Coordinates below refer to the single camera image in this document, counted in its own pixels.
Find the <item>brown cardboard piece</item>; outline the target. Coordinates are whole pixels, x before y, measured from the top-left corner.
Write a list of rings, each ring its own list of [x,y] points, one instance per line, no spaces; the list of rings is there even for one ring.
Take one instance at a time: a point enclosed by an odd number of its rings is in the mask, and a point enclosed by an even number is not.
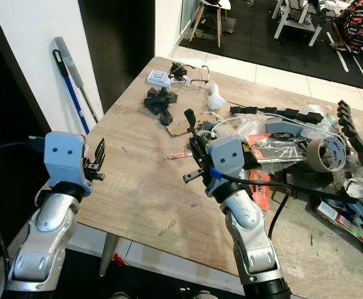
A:
[[[196,133],[196,126],[198,126],[198,116],[196,112],[186,113],[184,119],[181,117],[174,120],[165,127],[165,131],[170,134],[171,137],[184,136],[188,133]]]

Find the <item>crumpled white tissue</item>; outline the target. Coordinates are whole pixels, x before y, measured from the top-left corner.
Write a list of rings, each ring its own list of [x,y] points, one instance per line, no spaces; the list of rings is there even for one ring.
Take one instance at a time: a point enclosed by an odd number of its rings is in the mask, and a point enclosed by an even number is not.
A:
[[[207,91],[209,92],[209,96],[206,98],[206,103],[209,111],[218,111],[225,104],[225,99],[219,94],[218,85],[216,83],[210,83]]]

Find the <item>crumpled clear plastic bag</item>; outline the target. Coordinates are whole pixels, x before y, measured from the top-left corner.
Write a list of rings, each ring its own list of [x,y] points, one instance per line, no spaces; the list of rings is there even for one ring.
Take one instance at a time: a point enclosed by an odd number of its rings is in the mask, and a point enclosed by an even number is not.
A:
[[[236,116],[219,122],[212,132],[216,137],[238,137],[245,143],[248,137],[265,132],[266,116]]]

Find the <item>black plastic clamp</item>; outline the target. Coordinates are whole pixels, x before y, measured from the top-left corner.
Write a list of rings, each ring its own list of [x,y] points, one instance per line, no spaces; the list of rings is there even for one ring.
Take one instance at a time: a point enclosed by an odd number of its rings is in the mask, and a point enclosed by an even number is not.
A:
[[[159,89],[152,87],[147,92],[147,96],[143,100],[143,105],[154,116],[159,116],[159,122],[167,127],[173,122],[173,117],[168,111],[169,105],[177,101],[178,94],[176,92],[169,92],[165,87]]]

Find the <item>light wooden table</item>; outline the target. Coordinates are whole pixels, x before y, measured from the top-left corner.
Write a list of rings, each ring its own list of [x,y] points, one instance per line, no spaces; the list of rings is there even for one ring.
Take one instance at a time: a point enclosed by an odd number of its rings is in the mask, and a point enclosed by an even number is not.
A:
[[[201,179],[185,183],[198,165],[182,152],[187,136],[172,137],[144,107],[153,70],[170,59],[154,57],[90,132],[105,140],[105,179],[82,201],[79,223],[131,241],[131,264],[202,280],[225,273],[224,286],[242,290],[224,214]],[[349,233],[290,197],[274,227],[273,245],[293,294],[307,299],[363,298],[363,250]]]

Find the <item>small black gadget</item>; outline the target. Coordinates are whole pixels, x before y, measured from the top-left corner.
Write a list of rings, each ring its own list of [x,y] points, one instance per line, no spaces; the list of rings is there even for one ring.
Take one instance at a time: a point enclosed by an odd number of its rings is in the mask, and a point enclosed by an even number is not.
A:
[[[186,76],[185,64],[173,62],[169,71],[169,78],[172,82],[184,82]]]

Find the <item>small white box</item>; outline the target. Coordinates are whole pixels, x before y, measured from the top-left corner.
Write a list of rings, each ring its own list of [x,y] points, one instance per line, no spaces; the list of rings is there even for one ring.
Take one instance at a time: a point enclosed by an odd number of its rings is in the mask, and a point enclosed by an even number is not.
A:
[[[151,70],[145,81],[150,85],[162,88],[170,88],[172,85],[172,78],[170,77],[170,74],[156,69]]]

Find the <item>clear wrapper with red print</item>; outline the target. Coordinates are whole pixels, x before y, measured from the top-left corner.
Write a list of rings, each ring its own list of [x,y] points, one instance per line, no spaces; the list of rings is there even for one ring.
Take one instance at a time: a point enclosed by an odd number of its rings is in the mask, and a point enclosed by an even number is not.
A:
[[[246,137],[250,151],[258,163],[307,161],[307,146],[312,139],[287,132],[261,133]]]

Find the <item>grey plastic printed part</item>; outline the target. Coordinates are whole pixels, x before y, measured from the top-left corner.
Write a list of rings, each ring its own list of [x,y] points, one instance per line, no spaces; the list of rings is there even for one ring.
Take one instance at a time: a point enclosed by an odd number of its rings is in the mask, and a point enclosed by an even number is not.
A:
[[[265,132],[270,138],[276,140],[298,140],[309,141],[310,139],[302,136],[303,125],[293,123],[281,117],[273,117],[265,120]]]

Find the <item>white chair with wooden legs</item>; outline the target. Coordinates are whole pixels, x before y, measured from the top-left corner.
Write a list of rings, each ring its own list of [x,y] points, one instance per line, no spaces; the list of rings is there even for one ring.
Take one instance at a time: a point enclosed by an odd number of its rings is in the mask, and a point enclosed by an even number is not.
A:
[[[229,18],[229,11],[232,8],[230,0],[198,0],[200,5],[196,12],[193,15],[193,28],[190,31],[190,35],[188,37],[189,42],[192,42],[195,37],[196,31],[198,30],[198,26],[201,24],[201,18],[204,15],[204,12],[213,7],[216,9],[216,40],[218,41],[218,47],[221,47],[221,38],[223,37],[223,29],[224,23]]]

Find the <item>red printed package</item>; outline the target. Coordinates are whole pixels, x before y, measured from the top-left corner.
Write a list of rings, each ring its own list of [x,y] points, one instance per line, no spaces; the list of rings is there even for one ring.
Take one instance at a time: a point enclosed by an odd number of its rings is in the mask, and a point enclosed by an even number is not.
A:
[[[317,205],[316,213],[336,227],[341,228],[341,230],[347,231],[347,233],[363,244],[363,227],[361,225],[355,225],[355,223],[350,222],[349,219],[342,216],[335,208],[327,205],[324,201],[321,201]]]

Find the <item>person in patterned clothes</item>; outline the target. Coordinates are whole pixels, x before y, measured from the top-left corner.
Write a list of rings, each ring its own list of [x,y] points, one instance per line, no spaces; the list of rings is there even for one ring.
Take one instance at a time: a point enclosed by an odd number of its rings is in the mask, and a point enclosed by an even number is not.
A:
[[[353,0],[339,16],[331,22],[336,41],[329,47],[337,51],[361,54],[363,51],[363,0]]]

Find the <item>thin frame eyeglasses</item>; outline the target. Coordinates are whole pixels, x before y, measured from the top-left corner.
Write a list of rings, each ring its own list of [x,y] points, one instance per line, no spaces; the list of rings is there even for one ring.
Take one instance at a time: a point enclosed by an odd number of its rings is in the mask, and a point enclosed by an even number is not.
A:
[[[198,68],[198,70],[200,71],[200,74],[202,74],[201,78],[193,79],[191,77],[191,75],[192,75],[191,71],[189,71],[188,74],[185,75],[183,78],[185,78],[185,80],[188,83],[190,83],[191,87],[198,88],[198,89],[209,88],[210,79],[211,79],[211,70],[210,70],[209,66],[202,65],[201,67]]]

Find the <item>grey long handled tool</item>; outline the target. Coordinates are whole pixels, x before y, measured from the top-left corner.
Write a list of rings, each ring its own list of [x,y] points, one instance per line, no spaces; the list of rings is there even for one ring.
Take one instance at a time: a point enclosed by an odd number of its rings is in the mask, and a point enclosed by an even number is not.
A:
[[[74,63],[70,51],[65,43],[64,38],[62,37],[54,37],[54,45],[56,45],[56,49],[54,49],[54,60],[60,69],[60,74],[70,80],[71,83],[75,85],[76,88],[79,89],[82,95],[82,99],[87,104],[87,107],[90,110],[91,116],[93,117],[94,123],[99,122],[98,114],[94,111],[94,106],[90,102],[89,97],[87,96],[87,92],[85,92],[84,88],[84,80],[80,75],[79,69]]]

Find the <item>white metal frame stool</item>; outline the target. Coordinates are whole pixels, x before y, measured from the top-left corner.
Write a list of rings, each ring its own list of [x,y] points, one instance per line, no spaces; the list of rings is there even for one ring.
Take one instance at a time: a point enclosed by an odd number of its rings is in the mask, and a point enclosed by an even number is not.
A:
[[[311,31],[308,46],[313,46],[329,17],[321,5],[324,0],[276,0],[271,18],[278,21],[273,38],[278,39],[284,28]]]

